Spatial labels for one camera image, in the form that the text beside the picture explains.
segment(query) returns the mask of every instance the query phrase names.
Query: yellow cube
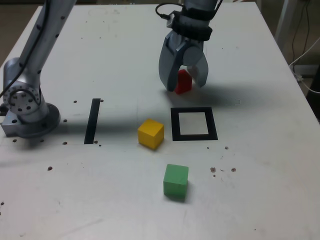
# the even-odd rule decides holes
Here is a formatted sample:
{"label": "yellow cube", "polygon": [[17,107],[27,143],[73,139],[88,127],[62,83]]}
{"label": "yellow cube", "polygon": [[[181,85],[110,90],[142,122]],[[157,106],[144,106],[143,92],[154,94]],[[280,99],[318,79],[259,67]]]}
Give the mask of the yellow cube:
{"label": "yellow cube", "polygon": [[138,141],[140,144],[155,150],[165,137],[165,126],[162,123],[147,119],[138,128]]}

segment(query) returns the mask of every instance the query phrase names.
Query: red block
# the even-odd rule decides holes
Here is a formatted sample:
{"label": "red block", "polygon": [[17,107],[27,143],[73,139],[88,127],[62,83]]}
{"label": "red block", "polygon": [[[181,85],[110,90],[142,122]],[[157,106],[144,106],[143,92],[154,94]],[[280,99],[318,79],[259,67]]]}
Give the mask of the red block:
{"label": "red block", "polygon": [[182,69],[178,72],[178,82],[175,88],[176,94],[183,94],[185,92],[190,91],[192,88],[192,77],[190,74]]}

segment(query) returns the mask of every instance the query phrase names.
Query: cable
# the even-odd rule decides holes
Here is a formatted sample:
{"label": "cable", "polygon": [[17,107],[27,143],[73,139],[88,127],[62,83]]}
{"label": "cable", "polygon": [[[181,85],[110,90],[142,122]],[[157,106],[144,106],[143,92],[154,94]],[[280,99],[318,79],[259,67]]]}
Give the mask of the cable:
{"label": "cable", "polygon": [[[309,19],[309,11],[308,11],[308,7],[309,7],[309,4],[310,4],[311,0],[308,0],[307,1],[307,4],[305,6],[305,13],[306,13],[306,21],[307,21],[307,27],[308,27],[308,30],[307,30],[307,34],[306,34],[306,38],[305,38],[305,42],[304,42],[304,47],[303,47],[303,51],[302,51],[302,54],[305,53],[306,51],[306,47],[307,47],[307,43],[308,43],[308,38],[309,38],[309,34],[310,34],[310,19]],[[299,61],[297,61],[294,65],[293,65],[293,68],[298,64]]]}
{"label": "cable", "polygon": [[298,33],[298,30],[299,30],[299,27],[300,27],[300,24],[301,24],[301,21],[302,21],[302,18],[304,16],[304,9],[305,7],[307,6],[308,2],[306,1],[305,4],[303,5],[302,7],[302,10],[301,10],[301,15],[300,15],[300,19],[299,19],[299,23],[298,23],[298,26],[296,27],[295,29],[295,33],[294,33],[294,36],[293,36],[293,39],[292,39],[292,44],[291,44],[291,47],[292,47],[292,54],[293,54],[293,57],[292,57],[292,61],[295,60],[296,56],[295,56],[295,40],[296,40],[296,36],[297,36],[297,33]]}
{"label": "cable", "polygon": [[292,63],[290,63],[289,67],[294,64],[296,61],[298,61],[300,58],[302,58],[304,55],[306,55],[316,44],[317,42],[320,40],[320,37],[314,42],[314,44],[304,53],[302,54],[300,57],[298,57],[296,60],[294,60]]}
{"label": "cable", "polygon": [[14,77],[14,79],[12,79],[12,81],[5,87],[5,89],[0,93],[0,98],[11,88],[11,86],[18,80],[18,78],[21,76],[21,74],[24,72],[27,64],[28,64],[28,61],[33,53],[33,51],[35,50],[39,40],[40,40],[40,37],[42,36],[42,33],[44,32],[44,29],[46,28],[46,25],[47,25],[47,22],[48,22],[48,17],[49,17],[49,11],[50,11],[50,0],[45,0],[45,12],[44,12],[44,17],[43,17],[43,22],[42,22],[42,27],[39,31],[39,34],[38,36],[36,37],[31,49],[30,49],[30,52],[28,53],[28,55],[26,56],[25,58],[25,62],[24,64],[22,65],[20,71],[18,72],[18,74]]}
{"label": "cable", "polygon": [[170,16],[167,15],[167,14],[161,14],[158,12],[158,8],[160,8],[161,6],[164,6],[164,5],[177,5],[177,6],[180,6],[180,7],[184,7],[183,4],[180,4],[180,3],[172,3],[172,2],[164,2],[164,3],[160,3],[158,6],[156,6],[155,8],[155,13],[162,19],[166,19],[166,20],[169,20],[170,19]]}
{"label": "cable", "polygon": [[[314,44],[312,44],[312,46],[311,46],[304,54],[302,54],[300,57],[298,57],[296,60],[294,60],[294,61],[289,65],[289,67],[290,67],[292,64],[294,64],[295,62],[297,62],[299,59],[301,59],[304,55],[306,55],[306,54],[317,44],[317,42],[318,42],[319,40],[320,40],[320,37],[314,42]],[[310,89],[310,88],[306,85],[306,83],[304,82],[304,79],[301,78],[300,75],[296,74],[296,73],[293,72],[293,71],[292,71],[292,73],[294,74],[294,77],[296,78],[296,80],[297,80],[298,83],[303,83],[304,86],[305,86],[310,92],[312,92],[312,93],[314,93],[314,94],[320,94],[319,91],[314,91],[314,90]]]}
{"label": "cable", "polygon": [[310,89],[310,87],[307,86],[307,84],[304,82],[304,80],[301,80],[300,82],[303,83],[303,85],[304,85],[310,92],[312,92],[312,93],[314,93],[314,94],[320,94],[320,91],[314,91],[314,90]]}

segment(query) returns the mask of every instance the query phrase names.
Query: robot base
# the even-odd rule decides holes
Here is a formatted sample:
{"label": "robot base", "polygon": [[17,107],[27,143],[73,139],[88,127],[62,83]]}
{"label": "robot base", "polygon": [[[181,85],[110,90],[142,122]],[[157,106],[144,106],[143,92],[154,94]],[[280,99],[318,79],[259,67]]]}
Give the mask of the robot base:
{"label": "robot base", "polygon": [[56,106],[47,103],[49,114],[39,122],[21,123],[17,115],[7,112],[2,123],[2,129],[7,137],[20,137],[24,139],[41,137],[53,129],[55,129],[60,122],[60,113]]}

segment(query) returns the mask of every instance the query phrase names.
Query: black strip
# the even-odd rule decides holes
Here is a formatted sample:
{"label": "black strip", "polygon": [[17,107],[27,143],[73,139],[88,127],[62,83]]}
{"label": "black strip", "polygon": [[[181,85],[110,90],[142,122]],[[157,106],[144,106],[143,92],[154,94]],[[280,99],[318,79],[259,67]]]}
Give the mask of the black strip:
{"label": "black strip", "polygon": [[94,144],[100,100],[100,98],[92,99],[88,125],[86,126],[86,132],[84,137],[84,144]]}
{"label": "black strip", "polygon": [[[208,134],[181,135],[179,113],[204,113]],[[218,140],[214,115],[211,107],[172,107],[171,108],[172,141],[207,141]]]}

